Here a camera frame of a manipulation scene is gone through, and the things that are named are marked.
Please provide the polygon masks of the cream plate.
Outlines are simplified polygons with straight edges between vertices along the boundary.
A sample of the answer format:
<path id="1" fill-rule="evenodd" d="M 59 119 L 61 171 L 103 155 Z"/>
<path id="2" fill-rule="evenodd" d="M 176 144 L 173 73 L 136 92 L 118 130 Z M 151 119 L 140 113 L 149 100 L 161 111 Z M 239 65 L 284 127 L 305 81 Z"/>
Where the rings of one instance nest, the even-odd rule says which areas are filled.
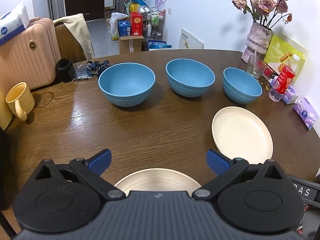
<path id="1" fill-rule="evenodd" d="M 115 184 L 128 195 L 131 191 L 187 191 L 189 196 L 201 187 L 190 176 L 167 168 L 149 168 L 133 172 Z"/>
<path id="2" fill-rule="evenodd" d="M 225 107 L 214 115 L 212 137 L 216 148 L 229 159 L 259 164 L 273 155 L 268 128 L 258 116 L 241 107 Z"/>

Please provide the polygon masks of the blue bowl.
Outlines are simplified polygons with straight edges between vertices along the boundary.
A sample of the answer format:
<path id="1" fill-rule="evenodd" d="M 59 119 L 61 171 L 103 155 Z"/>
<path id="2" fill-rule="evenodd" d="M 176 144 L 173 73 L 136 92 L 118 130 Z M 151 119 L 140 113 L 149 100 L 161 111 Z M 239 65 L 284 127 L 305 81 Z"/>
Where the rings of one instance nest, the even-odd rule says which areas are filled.
<path id="1" fill-rule="evenodd" d="M 215 82 L 214 72 L 205 64 L 192 59 L 174 59 L 165 67 L 171 89 L 177 94 L 196 98 Z"/>
<path id="2" fill-rule="evenodd" d="M 244 70 L 234 67 L 224 69 L 222 86 L 224 93 L 241 105 L 252 103 L 263 93 L 258 80 Z"/>
<path id="3" fill-rule="evenodd" d="M 147 99 L 156 82 L 154 72 L 140 63 L 125 62 L 104 70 L 98 86 L 105 98 L 118 107 L 133 107 Z"/>

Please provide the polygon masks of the near purple tissue pack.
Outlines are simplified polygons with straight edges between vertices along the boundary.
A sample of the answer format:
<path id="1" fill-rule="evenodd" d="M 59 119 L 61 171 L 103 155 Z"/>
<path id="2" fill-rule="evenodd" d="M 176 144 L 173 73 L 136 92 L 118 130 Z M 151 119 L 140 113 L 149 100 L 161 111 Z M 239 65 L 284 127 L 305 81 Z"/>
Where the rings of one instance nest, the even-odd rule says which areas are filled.
<path id="1" fill-rule="evenodd" d="M 307 98 L 300 98 L 295 103 L 293 109 L 299 115 L 308 130 L 312 129 L 314 124 L 317 122 L 319 115 Z"/>

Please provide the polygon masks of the purple tissue pack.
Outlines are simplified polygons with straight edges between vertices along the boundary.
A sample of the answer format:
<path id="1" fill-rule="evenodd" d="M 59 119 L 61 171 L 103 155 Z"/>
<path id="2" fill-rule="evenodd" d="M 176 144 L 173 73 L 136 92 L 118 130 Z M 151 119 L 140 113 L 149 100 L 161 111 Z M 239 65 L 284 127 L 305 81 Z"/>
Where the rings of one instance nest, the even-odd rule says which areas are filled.
<path id="1" fill-rule="evenodd" d="M 317 122 L 319 115 L 307 98 L 300 98 L 295 103 L 293 109 L 299 115 L 308 130 L 312 129 L 314 124 Z"/>
<path id="2" fill-rule="evenodd" d="M 299 93 L 297 92 L 297 90 L 292 85 L 289 85 L 282 97 L 282 100 L 285 102 L 286 105 L 290 105 L 295 103 L 298 98 Z"/>

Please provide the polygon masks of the far purple tissue pack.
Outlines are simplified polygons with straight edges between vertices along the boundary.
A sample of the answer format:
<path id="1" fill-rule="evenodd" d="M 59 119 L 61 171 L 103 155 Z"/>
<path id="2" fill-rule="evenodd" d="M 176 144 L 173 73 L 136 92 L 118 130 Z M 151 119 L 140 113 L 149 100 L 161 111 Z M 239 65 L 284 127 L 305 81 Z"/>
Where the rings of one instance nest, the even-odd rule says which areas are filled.
<path id="1" fill-rule="evenodd" d="M 285 102 L 286 105 L 290 105 L 295 103 L 298 98 L 299 93 L 297 92 L 297 90 L 292 85 L 289 85 L 282 97 L 282 100 Z"/>

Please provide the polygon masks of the black cylindrical cup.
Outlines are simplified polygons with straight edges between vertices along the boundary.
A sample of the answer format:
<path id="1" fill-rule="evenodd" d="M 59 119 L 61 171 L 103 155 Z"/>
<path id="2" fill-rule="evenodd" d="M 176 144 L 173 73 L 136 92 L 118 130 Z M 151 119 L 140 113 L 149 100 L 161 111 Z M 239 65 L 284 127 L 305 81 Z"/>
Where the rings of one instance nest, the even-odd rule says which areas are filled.
<path id="1" fill-rule="evenodd" d="M 75 75 L 73 63 L 69 59 L 61 59 L 57 62 L 56 66 L 57 78 L 63 83 L 71 82 Z"/>

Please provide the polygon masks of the red cigarette box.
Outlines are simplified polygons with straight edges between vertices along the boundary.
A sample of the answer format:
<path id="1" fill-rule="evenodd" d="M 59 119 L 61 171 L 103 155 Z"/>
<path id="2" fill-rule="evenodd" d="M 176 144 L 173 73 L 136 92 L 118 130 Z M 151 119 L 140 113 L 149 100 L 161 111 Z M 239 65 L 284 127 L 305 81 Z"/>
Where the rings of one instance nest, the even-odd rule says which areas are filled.
<path id="1" fill-rule="evenodd" d="M 262 76 L 266 80 L 271 81 L 276 76 L 278 76 L 278 74 L 267 63 L 265 63 L 263 60 L 258 60 L 258 65 L 263 68 L 264 72 L 262 73 Z"/>

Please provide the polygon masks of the clear drinking glass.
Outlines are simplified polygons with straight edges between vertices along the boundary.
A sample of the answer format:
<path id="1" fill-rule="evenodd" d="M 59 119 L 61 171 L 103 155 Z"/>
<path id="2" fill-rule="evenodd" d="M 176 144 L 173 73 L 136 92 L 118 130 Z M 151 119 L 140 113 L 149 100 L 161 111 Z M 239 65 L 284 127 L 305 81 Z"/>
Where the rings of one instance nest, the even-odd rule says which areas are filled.
<path id="1" fill-rule="evenodd" d="M 257 56 L 250 56 L 247 63 L 246 72 L 259 79 L 265 71 L 267 64 Z"/>

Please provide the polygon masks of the red label water bottle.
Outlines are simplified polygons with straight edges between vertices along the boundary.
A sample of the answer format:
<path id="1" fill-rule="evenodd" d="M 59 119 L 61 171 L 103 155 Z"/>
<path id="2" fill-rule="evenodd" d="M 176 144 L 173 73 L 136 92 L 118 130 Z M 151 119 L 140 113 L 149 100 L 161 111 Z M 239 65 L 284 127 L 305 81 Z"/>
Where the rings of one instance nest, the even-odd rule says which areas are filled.
<path id="1" fill-rule="evenodd" d="M 269 90 L 268 96 L 273 102 L 279 102 L 289 85 L 296 76 L 296 70 L 298 69 L 300 57 L 296 54 L 286 60 L 283 67 L 274 82 L 273 86 Z"/>

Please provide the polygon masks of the wooden chair with beige cloth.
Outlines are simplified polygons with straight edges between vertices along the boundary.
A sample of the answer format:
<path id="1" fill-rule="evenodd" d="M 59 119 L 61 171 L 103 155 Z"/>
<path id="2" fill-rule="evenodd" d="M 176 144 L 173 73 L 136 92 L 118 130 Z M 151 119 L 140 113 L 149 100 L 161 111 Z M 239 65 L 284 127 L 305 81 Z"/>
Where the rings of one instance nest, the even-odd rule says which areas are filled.
<path id="1" fill-rule="evenodd" d="M 63 59 L 73 63 L 95 58 L 91 36 L 83 14 L 53 20 L 57 42 Z"/>

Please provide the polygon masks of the green yellow snack box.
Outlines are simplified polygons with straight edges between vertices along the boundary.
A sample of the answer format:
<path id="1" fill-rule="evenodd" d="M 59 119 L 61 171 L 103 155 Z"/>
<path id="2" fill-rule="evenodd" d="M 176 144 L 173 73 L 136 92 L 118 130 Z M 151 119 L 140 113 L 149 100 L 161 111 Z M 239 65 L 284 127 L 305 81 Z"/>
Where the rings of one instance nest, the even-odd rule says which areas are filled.
<path id="1" fill-rule="evenodd" d="M 264 61 L 272 70 L 279 74 L 283 68 L 283 62 L 291 59 L 293 55 L 297 55 L 300 58 L 296 69 L 296 76 L 292 81 L 292 84 L 294 85 L 303 69 L 305 58 L 308 55 L 305 48 L 284 34 L 273 35 L 265 54 Z"/>

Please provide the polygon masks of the pink marbled vase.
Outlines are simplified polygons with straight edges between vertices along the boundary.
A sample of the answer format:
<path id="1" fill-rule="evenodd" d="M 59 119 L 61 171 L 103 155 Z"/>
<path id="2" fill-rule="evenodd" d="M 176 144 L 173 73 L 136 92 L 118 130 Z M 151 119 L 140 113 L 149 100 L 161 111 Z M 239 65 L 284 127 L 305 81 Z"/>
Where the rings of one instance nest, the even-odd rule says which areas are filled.
<path id="1" fill-rule="evenodd" d="M 257 22 L 253 22 L 246 39 L 246 49 L 242 54 L 242 60 L 247 63 L 249 57 L 256 54 L 265 55 L 270 45 L 274 32 Z"/>

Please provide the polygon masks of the brown cardboard box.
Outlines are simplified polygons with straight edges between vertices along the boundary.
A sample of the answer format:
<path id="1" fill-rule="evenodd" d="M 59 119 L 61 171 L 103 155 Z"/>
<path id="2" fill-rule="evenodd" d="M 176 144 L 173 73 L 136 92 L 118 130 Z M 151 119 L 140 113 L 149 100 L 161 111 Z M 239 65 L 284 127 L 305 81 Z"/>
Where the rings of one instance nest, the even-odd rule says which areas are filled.
<path id="1" fill-rule="evenodd" d="M 128 54 L 142 51 L 144 36 L 122 36 L 118 38 L 120 54 Z"/>

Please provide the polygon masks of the red gift box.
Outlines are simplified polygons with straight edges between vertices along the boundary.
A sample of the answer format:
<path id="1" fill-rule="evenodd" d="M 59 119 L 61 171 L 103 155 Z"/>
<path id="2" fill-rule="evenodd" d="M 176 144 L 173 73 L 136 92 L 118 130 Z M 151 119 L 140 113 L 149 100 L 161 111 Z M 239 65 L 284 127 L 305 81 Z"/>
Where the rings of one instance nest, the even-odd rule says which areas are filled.
<path id="1" fill-rule="evenodd" d="M 132 36 L 143 35 L 143 16 L 138 12 L 130 12 Z"/>

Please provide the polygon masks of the white blue tissue pack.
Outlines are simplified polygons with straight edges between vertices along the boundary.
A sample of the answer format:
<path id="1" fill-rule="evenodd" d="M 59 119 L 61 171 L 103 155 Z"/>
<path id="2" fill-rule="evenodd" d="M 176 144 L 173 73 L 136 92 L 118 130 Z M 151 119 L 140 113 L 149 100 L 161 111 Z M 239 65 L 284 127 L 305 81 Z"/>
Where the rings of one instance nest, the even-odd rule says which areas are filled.
<path id="1" fill-rule="evenodd" d="M 30 18 L 28 16 L 27 7 L 23 4 L 18 4 L 12 11 L 1 18 L 0 45 L 24 31 L 29 23 Z"/>

